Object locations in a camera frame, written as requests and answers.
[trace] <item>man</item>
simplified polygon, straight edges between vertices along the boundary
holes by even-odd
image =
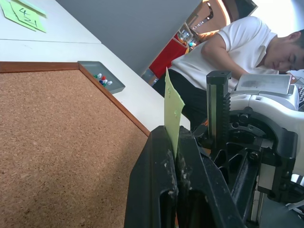
[[[278,74],[303,68],[304,29],[278,38],[260,19],[246,17],[172,61],[169,74],[185,103],[183,114],[194,130],[207,118],[206,75],[211,71],[231,71],[231,91],[243,74]],[[164,76],[153,88],[164,96]]]

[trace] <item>black hair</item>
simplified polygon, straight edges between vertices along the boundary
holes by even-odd
[[[301,33],[300,38],[295,42],[296,45],[299,45],[300,48],[304,49],[304,29],[299,31]]]

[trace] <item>green sticky note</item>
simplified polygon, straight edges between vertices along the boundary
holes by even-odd
[[[4,16],[7,18],[7,19],[10,19],[24,27],[27,27],[28,29],[31,29],[33,31],[36,31],[36,29],[22,21],[19,21],[18,17],[16,16],[16,14],[14,13],[12,7],[10,6],[10,3],[6,0],[0,0],[0,5],[1,5],[1,8],[3,10],[3,13],[4,13]]]
[[[20,21],[22,21],[38,30],[46,32],[39,20],[39,15],[36,12],[34,12],[31,9],[28,9],[14,1],[11,1],[10,4]]]
[[[17,0],[17,1],[23,3],[24,5],[28,6],[29,8],[32,8],[33,10],[35,10],[38,13],[41,13],[45,16],[47,15],[47,13],[44,10],[40,9],[39,7],[33,5],[32,3],[28,2],[28,1],[25,1],[25,0]]]
[[[180,133],[180,121],[181,111],[185,106],[185,103],[181,99],[181,96],[174,89],[168,69],[166,69],[166,90],[165,90],[165,128],[171,139],[173,156],[176,158],[177,146]]]

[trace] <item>cork surface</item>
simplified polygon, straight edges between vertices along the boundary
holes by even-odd
[[[146,140],[79,70],[0,74],[0,227],[123,227]]]

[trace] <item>white shirt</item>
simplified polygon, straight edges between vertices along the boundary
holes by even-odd
[[[250,74],[278,74],[264,66],[256,67],[266,54],[266,48],[276,36],[266,24],[256,17],[239,19],[222,28],[218,34],[226,43],[226,51],[232,60]],[[172,61],[170,69],[182,74],[195,87],[206,90],[206,75],[217,70],[202,55],[201,49],[206,42],[199,44],[190,53]],[[231,78],[229,91],[233,90],[238,80]]]

